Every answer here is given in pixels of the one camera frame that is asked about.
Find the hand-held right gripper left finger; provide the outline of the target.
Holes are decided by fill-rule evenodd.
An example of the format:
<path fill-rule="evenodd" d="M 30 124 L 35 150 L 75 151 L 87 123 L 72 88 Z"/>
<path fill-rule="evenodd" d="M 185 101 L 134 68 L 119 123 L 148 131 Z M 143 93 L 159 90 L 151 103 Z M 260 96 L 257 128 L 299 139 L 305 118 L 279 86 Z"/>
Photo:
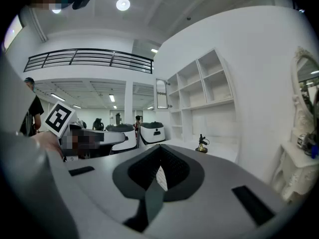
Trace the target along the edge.
<path fill-rule="evenodd" d="M 152 179 L 151 188 L 141 199 L 133 199 L 140 186 L 128 176 L 130 162 L 135 163 L 158 151 L 159 145 L 116 155 L 66 162 L 69 170 L 93 167 L 76 176 L 67 175 L 63 200 L 78 225 L 159 225 L 161 222 L 161 186 Z"/>

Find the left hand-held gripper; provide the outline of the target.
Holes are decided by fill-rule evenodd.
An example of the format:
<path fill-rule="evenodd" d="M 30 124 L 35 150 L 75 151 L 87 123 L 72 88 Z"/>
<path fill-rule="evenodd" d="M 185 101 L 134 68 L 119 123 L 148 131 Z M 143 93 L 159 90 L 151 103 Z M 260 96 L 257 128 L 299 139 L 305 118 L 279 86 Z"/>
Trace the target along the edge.
<path fill-rule="evenodd" d="M 122 132 L 97 132 L 88 129 L 85 122 L 79 120 L 76 111 L 61 102 L 52 107 L 44 125 L 57 136 L 64 160 L 100 157 L 100 143 L 116 145 L 127 140 Z"/>

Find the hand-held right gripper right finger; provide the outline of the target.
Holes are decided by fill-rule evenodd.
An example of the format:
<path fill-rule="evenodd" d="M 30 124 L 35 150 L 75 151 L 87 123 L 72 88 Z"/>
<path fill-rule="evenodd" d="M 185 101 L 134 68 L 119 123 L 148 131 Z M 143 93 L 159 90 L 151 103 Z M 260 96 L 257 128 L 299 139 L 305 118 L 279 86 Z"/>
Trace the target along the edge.
<path fill-rule="evenodd" d="M 291 207 L 269 185 L 237 164 L 216 156 L 172 146 L 204 169 L 199 189 L 188 199 L 164 203 L 147 228 L 151 239 L 285 239 Z M 246 186 L 274 216 L 262 225 L 252 219 L 233 189 Z"/>

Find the dark round object with gold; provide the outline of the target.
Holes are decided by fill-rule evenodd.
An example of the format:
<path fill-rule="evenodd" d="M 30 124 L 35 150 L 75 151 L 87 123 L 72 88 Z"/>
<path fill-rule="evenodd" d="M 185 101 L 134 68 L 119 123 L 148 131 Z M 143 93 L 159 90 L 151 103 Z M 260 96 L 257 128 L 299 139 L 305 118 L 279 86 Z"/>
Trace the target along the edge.
<path fill-rule="evenodd" d="M 210 144 L 210 141 L 205 136 L 200 134 L 199 141 L 198 141 L 198 147 L 195 150 L 198 152 L 207 153 L 208 149 L 206 146 L 209 144 Z"/>

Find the person's left forearm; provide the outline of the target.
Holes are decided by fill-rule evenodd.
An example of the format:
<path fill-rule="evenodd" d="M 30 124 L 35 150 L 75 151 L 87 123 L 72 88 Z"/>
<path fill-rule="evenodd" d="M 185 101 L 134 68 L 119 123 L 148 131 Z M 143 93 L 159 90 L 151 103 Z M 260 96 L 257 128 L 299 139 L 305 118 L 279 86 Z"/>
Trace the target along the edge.
<path fill-rule="evenodd" d="M 50 131 L 43 131 L 31 137 L 39 145 L 48 151 L 55 151 L 63 158 L 59 140 L 55 134 Z"/>

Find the white table top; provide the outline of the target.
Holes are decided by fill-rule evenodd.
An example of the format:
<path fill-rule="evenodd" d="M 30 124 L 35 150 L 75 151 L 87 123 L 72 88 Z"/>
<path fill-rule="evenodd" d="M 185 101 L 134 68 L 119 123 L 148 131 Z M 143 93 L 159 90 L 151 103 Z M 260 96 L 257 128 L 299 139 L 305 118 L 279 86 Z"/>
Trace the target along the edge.
<path fill-rule="evenodd" d="M 230 138 L 218 138 L 218 137 L 209 137 L 208 138 L 207 154 L 220 157 L 226 160 L 229 160 L 233 163 L 238 163 L 238 153 L 239 153 L 239 144 Z M 199 136 L 193 136 L 190 139 L 184 140 L 183 138 L 177 137 L 169 140 L 163 140 L 158 142 L 143 142 L 141 144 L 146 145 L 155 145 L 155 144 L 166 144 L 182 148 L 187 148 L 195 150 L 199 146 Z"/>

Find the white wall shelf unit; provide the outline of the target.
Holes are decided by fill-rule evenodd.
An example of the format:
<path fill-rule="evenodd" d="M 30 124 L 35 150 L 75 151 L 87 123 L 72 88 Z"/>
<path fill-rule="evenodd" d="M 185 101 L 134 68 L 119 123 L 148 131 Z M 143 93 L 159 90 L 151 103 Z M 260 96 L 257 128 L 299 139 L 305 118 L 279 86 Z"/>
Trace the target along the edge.
<path fill-rule="evenodd" d="M 211 142 L 237 144 L 232 80 L 216 49 L 181 68 L 166 81 L 171 137 L 184 142 L 202 135 Z"/>

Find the white and black robot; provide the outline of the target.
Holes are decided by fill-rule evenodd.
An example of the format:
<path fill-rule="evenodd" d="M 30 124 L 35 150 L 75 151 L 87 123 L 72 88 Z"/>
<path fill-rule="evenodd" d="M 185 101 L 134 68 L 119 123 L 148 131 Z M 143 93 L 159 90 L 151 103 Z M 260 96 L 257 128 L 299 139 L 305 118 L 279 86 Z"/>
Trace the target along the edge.
<path fill-rule="evenodd" d="M 161 122 L 143 122 L 139 126 L 140 143 L 149 145 L 165 141 L 164 125 Z"/>
<path fill-rule="evenodd" d="M 136 132 L 132 124 L 107 125 L 105 131 L 120 132 L 125 135 L 125 141 L 112 147 L 112 154 L 130 151 L 137 148 Z"/>

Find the white arched glass cabinet door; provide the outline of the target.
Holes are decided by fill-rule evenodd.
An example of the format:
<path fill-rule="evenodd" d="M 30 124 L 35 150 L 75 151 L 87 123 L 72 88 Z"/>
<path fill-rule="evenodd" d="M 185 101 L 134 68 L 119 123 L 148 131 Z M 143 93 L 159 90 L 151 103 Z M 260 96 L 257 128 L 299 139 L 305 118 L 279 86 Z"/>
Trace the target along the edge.
<path fill-rule="evenodd" d="M 158 109 L 168 109 L 165 80 L 156 79 L 156 98 Z"/>

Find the white ornate dressing table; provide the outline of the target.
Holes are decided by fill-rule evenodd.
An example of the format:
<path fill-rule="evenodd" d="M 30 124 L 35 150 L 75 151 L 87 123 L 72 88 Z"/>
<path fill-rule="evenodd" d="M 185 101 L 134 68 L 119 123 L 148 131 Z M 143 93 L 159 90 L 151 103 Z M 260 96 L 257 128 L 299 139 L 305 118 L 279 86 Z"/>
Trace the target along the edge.
<path fill-rule="evenodd" d="M 319 178 L 319 159 L 312 159 L 294 143 L 281 144 L 282 155 L 272 187 L 285 202 L 294 201 L 306 195 Z"/>

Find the black metal railing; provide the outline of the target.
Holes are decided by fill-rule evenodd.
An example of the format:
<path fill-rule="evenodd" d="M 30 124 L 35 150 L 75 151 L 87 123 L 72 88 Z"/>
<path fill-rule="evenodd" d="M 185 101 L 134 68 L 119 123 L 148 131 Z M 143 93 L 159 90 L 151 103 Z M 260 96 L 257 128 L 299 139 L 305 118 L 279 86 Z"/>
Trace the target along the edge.
<path fill-rule="evenodd" d="M 152 74 L 153 59 L 123 51 L 100 48 L 73 48 L 49 51 L 28 58 L 24 72 L 57 66 L 104 66 Z"/>

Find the white oval framed mirror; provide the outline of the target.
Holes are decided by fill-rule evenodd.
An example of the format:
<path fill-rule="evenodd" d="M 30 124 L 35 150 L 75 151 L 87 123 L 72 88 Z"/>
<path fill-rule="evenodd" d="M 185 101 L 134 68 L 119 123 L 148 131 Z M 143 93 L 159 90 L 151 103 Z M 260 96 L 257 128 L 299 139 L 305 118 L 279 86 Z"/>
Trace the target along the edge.
<path fill-rule="evenodd" d="M 306 49 L 297 47 L 291 64 L 294 134 L 319 130 L 319 62 Z"/>

